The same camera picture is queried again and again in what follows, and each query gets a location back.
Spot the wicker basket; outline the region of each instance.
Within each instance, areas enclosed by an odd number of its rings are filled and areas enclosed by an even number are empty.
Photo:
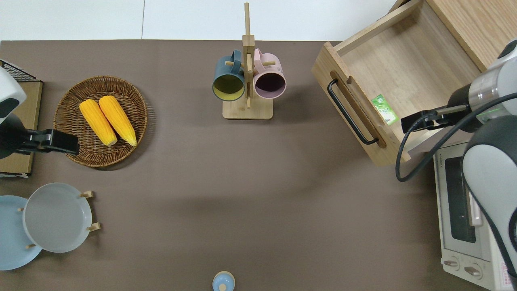
[[[97,76],[74,85],[59,102],[54,116],[54,128],[79,138],[77,156],[67,154],[74,162],[93,168],[114,165],[128,157],[136,147],[117,136],[117,143],[105,146],[95,135],[79,110],[86,99],[99,101],[112,95],[120,103],[136,133],[136,146],[140,144],[147,127],[147,106],[142,94],[131,83],[112,76]]]

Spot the corn cob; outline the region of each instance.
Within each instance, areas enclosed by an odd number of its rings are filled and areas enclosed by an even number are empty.
[[[99,137],[105,146],[112,146],[117,142],[117,137],[111,129],[104,114],[93,99],[88,99],[79,104],[79,110],[88,122],[94,133]]]
[[[124,110],[113,96],[104,96],[99,100],[100,109],[111,126],[130,145],[136,147],[136,135]]]

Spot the wooden mug tree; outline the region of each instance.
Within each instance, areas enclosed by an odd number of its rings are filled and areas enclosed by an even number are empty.
[[[242,36],[242,58],[244,65],[243,97],[235,101],[223,101],[223,117],[226,119],[271,119],[273,117],[273,100],[257,95],[253,86],[253,69],[255,53],[255,36],[250,34],[250,5],[244,3],[246,34]]]

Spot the wire rack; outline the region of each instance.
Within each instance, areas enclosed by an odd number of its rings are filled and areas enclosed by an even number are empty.
[[[18,69],[17,67],[13,66],[12,64],[0,60],[0,64],[2,65],[2,68],[4,68],[17,82],[39,82],[36,77],[33,75],[27,74],[21,69]]]

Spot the wooden base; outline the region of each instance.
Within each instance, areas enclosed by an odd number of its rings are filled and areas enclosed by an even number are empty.
[[[273,99],[253,96],[250,101],[251,108],[247,108],[246,96],[231,102],[223,101],[223,117],[255,120],[268,120],[273,117]]]

